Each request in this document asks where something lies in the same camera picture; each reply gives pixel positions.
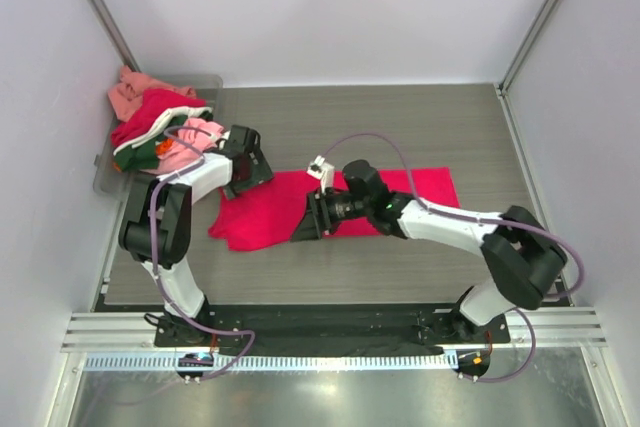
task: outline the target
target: metal floor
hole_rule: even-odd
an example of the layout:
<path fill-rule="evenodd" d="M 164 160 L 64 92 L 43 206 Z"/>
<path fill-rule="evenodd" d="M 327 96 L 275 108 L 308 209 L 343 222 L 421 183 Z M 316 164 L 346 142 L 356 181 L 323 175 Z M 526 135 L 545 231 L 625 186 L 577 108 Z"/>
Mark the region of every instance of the metal floor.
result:
<path fill-rule="evenodd" d="M 491 375 L 527 349 L 496 351 Z M 580 349 L 540 349 L 520 377 L 461 381 L 449 370 L 225 375 L 176 385 L 171 372 L 83 374 L 74 427 L 604 427 Z M 136 402 L 119 407 L 115 402 Z"/>
<path fill-rule="evenodd" d="M 465 209 L 531 208 L 500 103 L 491 85 L 303 87 L 223 90 L 222 122 L 263 138 L 274 170 L 305 169 L 347 134 L 394 139 L 412 167 L 448 166 Z M 330 156 L 337 167 L 366 158 L 400 168 L 377 139 L 355 139 Z M 451 302 L 488 277 L 471 254 L 428 242 L 369 237 L 229 252 L 207 236 L 218 194 L 193 210 L 189 262 L 213 303 Z M 110 304 L 160 303 L 156 287 L 125 252 L 116 254 Z"/>

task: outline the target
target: wood grain surface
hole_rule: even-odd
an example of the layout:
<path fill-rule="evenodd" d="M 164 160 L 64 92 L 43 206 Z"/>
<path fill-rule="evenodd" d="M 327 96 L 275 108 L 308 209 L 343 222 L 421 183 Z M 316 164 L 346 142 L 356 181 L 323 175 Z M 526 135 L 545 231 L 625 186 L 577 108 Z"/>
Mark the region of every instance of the wood grain surface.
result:
<path fill-rule="evenodd" d="M 376 131 L 391 137 L 415 168 L 451 169 L 465 209 L 531 208 L 502 109 L 491 85 L 362 86 L 229 89 L 222 121 L 257 129 L 274 170 L 305 169 L 345 135 Z M 354 139 L 330 156 L 337 167 L 366 158 L 400 168 L 377 139 Z M 193 209 L 189 262 L 212 303 L 356 303 L 455 301 L 488 277 L 484 262 L 432 242 L 337 238 L 229 252 L 207 236 L 218 193 Z M 159 302 L 146 271 L 118 252 L 107 303 Z"/>

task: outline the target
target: cable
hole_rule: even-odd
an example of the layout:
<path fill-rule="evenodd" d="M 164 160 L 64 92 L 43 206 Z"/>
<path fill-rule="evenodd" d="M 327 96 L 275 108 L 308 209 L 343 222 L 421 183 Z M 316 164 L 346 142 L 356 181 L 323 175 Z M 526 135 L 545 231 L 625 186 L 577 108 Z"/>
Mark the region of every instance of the cable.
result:
<path fill-rule="evenodd" d="M 160 194 L 160 191 L 162 190 L 162 188 L 165 185 L 167 185 L 169 182 L 179 178 L 181 175 L 188 174 L 189 172 L 194 171 L 204 163 L 204 153 L 201 150 L 194 147 L 190 143 L 180 139 L 178 136 L 173 135 L 173 132 L 177 132 L 178 130 L 181 130 L 181 129 L 193 130 L 195 132 L 199 132 L 205 135 L 211 135 L 211 133 L 207 132 L 206 130 L 199 129 L 197 127 L 189 127 L 189 126 L 174 126 L 174 127 L 169 127 L 164 131 L 164 135 L 166 137 L 173 139 L 175 142 L 178 142 L 185 148 L 196 153 L 199 156 L 199 159 L 198 159 L 198 162 L 196 162 L 195 164 L 191 164 L 177 172 L 172 173 L 166 178 L 162 179 L 160 182 L 158 182 L 158 185 L 156 185 L 153 191 L 151 192 L 151 201 L 149 206 L 149 211 L 150 211 L 149 218 L 150 218 L 150 230 L 151 230 L 151 264 L 152 264 L 153 278 L 156 282 L 156 285 L 158 286 L 158 290 L 160 291 L 162 298 L 167 303 L 167 305 L 171 306 L 173 310 L 175 310 L 180 315 L 180 317 L 183 318 L 183 320 L 187 324 L 200 330 L 201 332 L 206 332 L 206 333 L 217 335 L 217 336 L 223 336 L 223 337 L 236 337 L 236 336 L 244 337 L 245 335 L 249 336 L 249 341 L 247 342 L 247 344 L 244 346 L 244 348 L 240 351 L 238 355 L 236 355 L 231 361 L 229 361 L 229 363 L 227 363 L 224 367 L 221 367 L 220 369 L 214 372 L 203 374 L 202 377 L 200 377 L 200 380 L 209 380 L 209 379 L 215 379 L 216 377 L 219 377 L 220 375 L 227 372 L 236 363 L 238 363 L 238 361 L 240 361 L 240 359 L 244 357 L 253 346 L 253 343 L 256 338 L 256 334 L 253 330 L 238 330 L 238 331 L 218 330 L 218 329 L 212 329 L 211 327 L 207 327 L 202 324 L 199 324 L 198 322 L 190 318 L 180 308 L 180 306 L 178 306 L 175 303 L 175 301 L 171 298 L 167 290 L 164 288 L 164 285 L 162 284 L 162 275 L 160 274 L 160 265 L 158 264 L 158 225 L 157 225 L 157 219 L 156 219 L 156 210 L 158 208 L 158 195 Z"/>
<path fill-rule="evenodd" d="M 527 325 L 527 328 L 529 329 L 529 334 L 531 335 L 531 349 L 529 350 L 529 354 L 527 355 L 527 358 L 525 359 L 525 361 L 522 363 L 520 367 L 518 367 L 517 370 L 514 370 L 510 374 L 503 375 L 502 377 L 490 377 L 487 379 L 485 377 L 476 378 L 468 374 L 461 374 L 463 378 L 471 380 L 472 382 L 481 382 L 483 384 L 498 384 L 500 382 L 506 382 L 508 380 L 515 379 L 522 372 L 524 372 L 527 367 L 529 367 L 529 364 L 531 364 L 531 362 L 533 361 L 534 355 L 536 355 L 536 343 L 537 343 L 536 334 L 535 334 L 535 331 L 533 330 L 533 325 L 531 324 L 531 321 L 526 315 L 524 315 L 524 312 L 522 312 L 520 309 L 513 309 L 513 311 L 516 312 L 520 317 L 522 317 L 522 320 L 524 320 L 524 323 Z"/>
<path fill-rule="evenodd" d="M 584 268 L 584 263 L 582 261 L 582 257 L 571 245 L 569 245 L 564 239 L 558 237 L 557 235 L 552 234 L 551 232 L 548 232 L 544 229 L 534 227 L 533 225 L 523 224 L 521 222 L 514 222 L 512 220 L 472 217 L 469 215 L 447 212 L 444 210 L 440 210 L 437 207 L 434 207 L 433 204 L 429 204 L 424 200 L 422 200 L 422 198 L 420 198 L 420 195 L 418 194 L 416 183 L 413 180 L 413 173 L 411 171 L 411 168 L 409 167 L 407 159 L 405 158 L 404 154 L 400 150 L 400 147 L 398 147 L 398 145 L 387 136 L 383 134 L 379 134 L 377 132 L 361 132 L 357 134 L 351 134 L 341 139 L 338 139 L 336 142 L 334 142 L 327 150 L 324 151 L 324 153 L 322 154 L 322 157 L 327 158 L 329 153 L 333 149 L 335 149 L 338 145 L 342 144 L 347 140 L 353 139 L 355 137 L 377 137 L 378 139 L 384 140 L 387 144 L 389 144 L 393 148 L 393 150 L 396 151 L 396 153 L 398 154 L 398 157 L 400 158 L 400 162 L 402 162 L 403 167 L 407 171 L 407 176 L 409 177 L 409 186 L 411 188 L 411 194 L 413 195 L 413 198 L 416 200 L 416 202 L 418 202 L 420 207 L 425 209 L 427 212 L 439 215 L 441 217 L 447 217 L 453 220 L 461 220 L 463 222 L 471 222 L 474 224 L 480 223 L 480 224 L 487 224 L 487 225 L 502 225 L 512 229 L 525 230 L 527 232 L 531 232 L 533 234 L 537 234 L 542 237 L 545 237 L 557 243 L 558 245 L 562 246 L 562 248 L 566 250 L 569 253 L 569 255 L 571 255 L 571 257 L 573 257 L 573 260 L 575 261 L 576 267 L 578 269 L 578 278 L 576 279 L 575 284 L 571 286 L 569 289 L 565 290 L 564 292 L 547 294 L 546 296 L 547 299 L 562 299 L 564 297 L 568 297 L 574 292 L 576 292 L 578 289 L 580 289 L 580 287 L 582 287 L 582 284 L 584 283 L 584 277 L 585 277 L 585 268 Z"/>

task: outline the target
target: clothing pile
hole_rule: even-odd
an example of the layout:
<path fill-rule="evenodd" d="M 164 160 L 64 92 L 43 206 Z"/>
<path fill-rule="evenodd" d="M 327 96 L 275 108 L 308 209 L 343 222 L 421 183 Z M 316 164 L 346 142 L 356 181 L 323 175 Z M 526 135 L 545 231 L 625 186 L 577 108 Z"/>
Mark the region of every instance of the clothing pile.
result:
<path fill-rule="evenodd" d="M 196 98 L 192 87 L 176 87 L 126 66 L 108 97 L 122 122 L 111 133 L 114 167 L 121 172 L 167 174 L 196 161 L 195 152 L 164 135 L 168 127 L 197 127 L 208 132 L 182 129 L 176 133 L 200 151 L 213 147 L 224 132 L 212 122 L 213 109 Z"/>

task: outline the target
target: pink towel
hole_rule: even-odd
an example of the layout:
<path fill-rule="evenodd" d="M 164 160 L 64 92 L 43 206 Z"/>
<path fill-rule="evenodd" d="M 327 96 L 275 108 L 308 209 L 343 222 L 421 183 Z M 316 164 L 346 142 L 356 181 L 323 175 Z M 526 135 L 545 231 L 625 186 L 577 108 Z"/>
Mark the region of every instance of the pink towel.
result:
<path fill-rule="evenodd" d="M 404 170 L 381 170 L 390 190 L 410 192 Z M 438 204 L 459 207 L 451 174 L 446 167 L 416 169 L 413 178 L 420 195 Z M 342 174 L 336 172 L 334 186 L 346 189 Z M 304 171 L 278 172 L 266 184 L 255 187 L 234 200 L 221 196 L 220 214 L 209 228 L 215 239 L 226 239 L 229 250 L 252 251 L 288 242 L 305 212 L 307 193 L 319 181 Z M 343 222 L 334 236 L 380 235 L 366 219 Z"/>
<path fill-rule="evenodd" d="M 118 120 L 127 122 L 131 118 L 142 105 L 142 93 L 148 89 L 171 90 L 191 98 L 196 96 L 193 87 L 176 87 L 147 74 L 133 72 L 125 65 L 120 69 L 120 82 L 107 93 Z"/>
<path fill-rule="evenodd" d="M 189 127 L 198 127 L 199 129 L 205 130 L 214 135 L 214 140 L 219 139 L 224 132 L 224 127 L 220 124 L 207 122 L 206 120 L 198 118 L 187 119 L 184 125 Z M 204 151 L 213 146 L 211 137 L 194 130 L 180 129 L 178 130 L 178 138 L 188 142 L 200 151 Z M 158 168 L 155 170 L 146 170 L 145 172 L 155 175 L 168 174 L 195 162 L 198 160 L 198 157 L 199 155 L 194 153 L 191 149 L 188 149 L 179 142 L 174 141 L 171 144 L 171 147 L 164 154 L 160 154 L 158 156 L 158 159 L 160 159 L 160 165 L 158 165 Z"/>

